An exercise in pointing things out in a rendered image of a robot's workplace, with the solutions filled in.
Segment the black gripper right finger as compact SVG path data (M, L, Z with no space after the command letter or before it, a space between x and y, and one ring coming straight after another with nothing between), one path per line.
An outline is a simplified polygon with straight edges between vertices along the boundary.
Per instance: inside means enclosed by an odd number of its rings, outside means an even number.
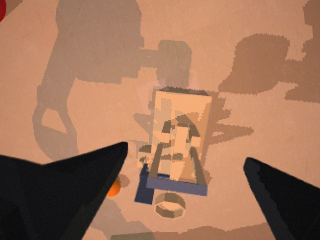
M247 157L243 170L276 240L320 240L320 188Z

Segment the orange ball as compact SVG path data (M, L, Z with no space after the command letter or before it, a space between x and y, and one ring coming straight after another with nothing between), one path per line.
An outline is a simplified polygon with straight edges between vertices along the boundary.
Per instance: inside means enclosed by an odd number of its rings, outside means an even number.
M113 186L111 186L109 192L107 193L109 197L115 196L121 189L120 182L116 179Z

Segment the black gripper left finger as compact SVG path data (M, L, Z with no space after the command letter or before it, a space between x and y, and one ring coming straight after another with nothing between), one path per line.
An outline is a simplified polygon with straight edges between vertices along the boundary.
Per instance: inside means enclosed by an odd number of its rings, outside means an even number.
M127 154L119 142L43 165L0 155L0 198L18 205L30 240L82 240Z

